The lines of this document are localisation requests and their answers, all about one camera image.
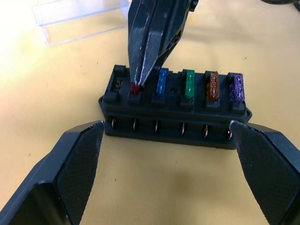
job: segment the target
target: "purple fuse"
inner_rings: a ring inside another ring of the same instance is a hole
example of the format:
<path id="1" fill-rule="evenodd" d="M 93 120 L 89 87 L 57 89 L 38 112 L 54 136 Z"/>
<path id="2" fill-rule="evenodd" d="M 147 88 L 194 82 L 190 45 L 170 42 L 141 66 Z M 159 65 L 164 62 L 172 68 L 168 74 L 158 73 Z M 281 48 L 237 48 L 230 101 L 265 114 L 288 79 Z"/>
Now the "purple fuse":
<path id="1" fill-rule="evenodd" d="M 241 104 L 245 101 L 243 74 L 234 74 L 230 89 L 230 101 Z"/>

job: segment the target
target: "clear plastic box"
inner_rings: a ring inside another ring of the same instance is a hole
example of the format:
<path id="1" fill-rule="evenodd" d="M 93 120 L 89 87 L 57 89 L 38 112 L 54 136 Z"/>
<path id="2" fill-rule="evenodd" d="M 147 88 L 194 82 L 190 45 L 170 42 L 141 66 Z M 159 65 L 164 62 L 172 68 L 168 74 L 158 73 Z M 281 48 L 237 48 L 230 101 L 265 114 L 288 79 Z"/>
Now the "clear plastic box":
<path id="1" fill-rule="evenodd" d="M 48 45 L 127 26 L 129 0 L 59 0 L 32 7 Z"/>

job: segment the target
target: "fuse box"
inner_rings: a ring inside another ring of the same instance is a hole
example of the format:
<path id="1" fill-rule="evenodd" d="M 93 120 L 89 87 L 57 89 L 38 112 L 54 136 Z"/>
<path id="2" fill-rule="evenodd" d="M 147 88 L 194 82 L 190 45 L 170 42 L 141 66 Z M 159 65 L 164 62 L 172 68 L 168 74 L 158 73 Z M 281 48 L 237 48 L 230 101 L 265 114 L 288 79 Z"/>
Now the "fuse box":
<path id="1" fill-rule="evenodd" d="M 230 121 L 252 116 L 242 74 L 162 68 L 139 91 L 132 86 L 129 69 L 115 65 L 99 99 L 107 135 L 235 149 Z"/>

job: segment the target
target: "red fuse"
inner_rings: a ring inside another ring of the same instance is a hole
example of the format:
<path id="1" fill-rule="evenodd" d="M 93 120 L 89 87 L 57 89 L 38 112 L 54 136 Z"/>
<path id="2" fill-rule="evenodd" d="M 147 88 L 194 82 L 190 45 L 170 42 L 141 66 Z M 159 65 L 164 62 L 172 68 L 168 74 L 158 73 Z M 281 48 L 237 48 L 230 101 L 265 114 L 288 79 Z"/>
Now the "red fuse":
<path id="1" fill-rule="evenodd" d="M 138 94 L 142 91 L 142 88 L 141 88 L 141 86 L 135 85 L 135 84 L 133 83 L 133 84 L 131 85 L 130 91 L 131 91 L 131 93 L 133 93 L 134 95 L 138 95 Z"/>
<path id="2" fill-rule="evenodd" d="M 206 96 L 209 101 L 217 101 L 219 99 L 219 74 L 212 72 L 206 87 Z"/>

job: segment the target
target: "yellow table surface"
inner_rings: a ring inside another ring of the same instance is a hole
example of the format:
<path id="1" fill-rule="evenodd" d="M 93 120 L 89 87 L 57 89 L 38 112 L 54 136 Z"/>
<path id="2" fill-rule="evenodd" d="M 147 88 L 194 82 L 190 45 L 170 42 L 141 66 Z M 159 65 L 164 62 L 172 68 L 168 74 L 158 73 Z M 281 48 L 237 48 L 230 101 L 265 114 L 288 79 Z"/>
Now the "yellow table surface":
<path id="1" fill-rule="evenodd" d="M 190 16 L 164 67 L 243 73 L 251 122 L 300 147 L 300 13 L 258 0 L 202 0 Z M 127 34 L 48 47 L 29 29 L 0 52 L 0 209 L 64 131 L 104 119 L 98 98 L 114 64 L 128 65 Z M 81 224 L 268 223 L 235 150 L 104 135 Z"/>

